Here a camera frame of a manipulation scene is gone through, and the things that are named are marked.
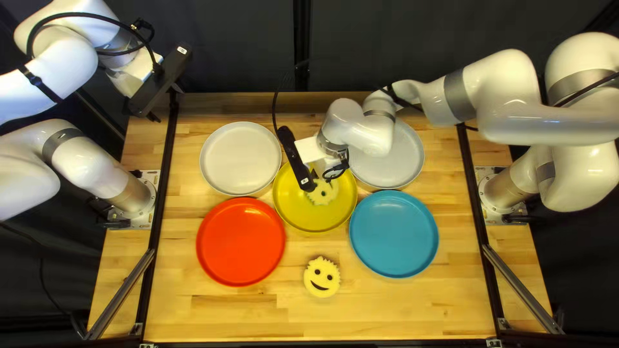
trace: white plate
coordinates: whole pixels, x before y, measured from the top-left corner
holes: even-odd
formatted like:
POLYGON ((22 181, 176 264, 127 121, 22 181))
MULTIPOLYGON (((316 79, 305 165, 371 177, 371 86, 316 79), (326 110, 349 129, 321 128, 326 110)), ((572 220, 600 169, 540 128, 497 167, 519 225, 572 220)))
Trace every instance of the white plate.
POLYGON ((353 147, 349 147, 348 151, 350 170, 355 177, 382 189, 409 184, 421 172, 425 159, 419 135, 399 118, 396 119, 393 145, 387 157, 372 157, 353 147))
POLYGON ((246 196, 265 188, 279 170, 282 151, 270 130, 234 122, 214 131, 202 146, 200 169, 217 191, 246 196))

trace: blue plate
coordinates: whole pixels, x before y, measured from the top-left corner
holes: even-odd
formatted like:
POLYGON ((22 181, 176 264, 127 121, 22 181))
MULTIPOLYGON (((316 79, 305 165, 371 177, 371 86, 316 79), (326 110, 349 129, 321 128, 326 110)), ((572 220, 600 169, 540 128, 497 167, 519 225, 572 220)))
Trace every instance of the blue plate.
POLYGON ((438 229, 428 208, 417 198, 400 191, 380 191, 357 205, 350 218, 350 242, 372 271, 406 278, 432 263, 438 229))

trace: yellow plate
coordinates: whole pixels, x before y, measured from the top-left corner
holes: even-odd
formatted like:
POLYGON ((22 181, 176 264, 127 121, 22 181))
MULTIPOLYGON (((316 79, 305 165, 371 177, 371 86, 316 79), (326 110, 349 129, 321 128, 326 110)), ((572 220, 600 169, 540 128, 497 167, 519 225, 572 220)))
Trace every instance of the yellow plate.
POLYGON ((299 188, 290 163, 277 172, 273 182, 273 202, 277 213, 290 225, 311 234, 327 232, 342 225, 357 204, 357 183, 350 170, 338 179, 337 197, 326 206, 316 206, 299 188))

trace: yellow sponge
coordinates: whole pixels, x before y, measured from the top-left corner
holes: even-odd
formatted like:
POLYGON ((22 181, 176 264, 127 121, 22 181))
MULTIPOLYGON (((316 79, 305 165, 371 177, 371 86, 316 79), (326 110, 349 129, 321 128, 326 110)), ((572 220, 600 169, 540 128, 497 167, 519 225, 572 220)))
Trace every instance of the yellow sponge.
POLYGON ((305 269, 303 284, 314 296, 331 297, 340 289, 340 270, 333 262, 318 256, 305 269))
POLYGON ((323 179, 314 179, 317 184, 316 189, 312 192, 306 192, 307 197, 312 203, 317 206, 326 206, 337 197, 339 192, 339 185, 337 179, 331 180, 327 183, 323 179))

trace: metal base plate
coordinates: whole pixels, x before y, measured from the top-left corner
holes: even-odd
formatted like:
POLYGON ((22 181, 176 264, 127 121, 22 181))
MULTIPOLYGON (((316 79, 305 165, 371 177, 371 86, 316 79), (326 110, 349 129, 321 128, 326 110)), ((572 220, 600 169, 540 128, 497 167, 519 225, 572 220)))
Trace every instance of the metal base plate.
MULTIPOLYGON (((477 166, 475 166, 475 177, 477 178, 477 182, 479 183, 479 187, 483 188, 483 184, 485 183, 484 181, 486 180, 486 177, 490 177, 491 178, 491 177, 495 176, 503 168, 505 168, 505 167, 493 166, 493 165, 477 165, 477 166)), ((505 222, 503 222, 503 219, 502 219, 503 214, 507 214, 507 213, 510 213, 511 215, 514 215, 514 216, 527 215, 527 206, 524 204, 524 202, 520 202, 520 203, 516 204, 515 206, 513 206, 508 211, 499 212, 499 211, 493 211, 492 209, 487 208, 484 205, 484 203, 483 203, 483 199, 481 199, 481 200, 482 200, 483 219, 486 222, 486 226, 492 226, 492 225, 526 225, 527 224, 526 222, 505 223, 505 222)))
POLYGON ((108 212, 108 221, 120 221, 126 219, 131 220, 131 226, 129 227, 110 227, 110 230, 150 230, 153 221, 153 213, 155 210, 155 197, 159 189, 159 174, 161 171, 158 169, 141 170, 141 172, 142 178, 139 178, 138 180, 144 182, 151 193, 148 206, 143 211, 132 213, 130 216, 117 208, 110 209, 108 212))

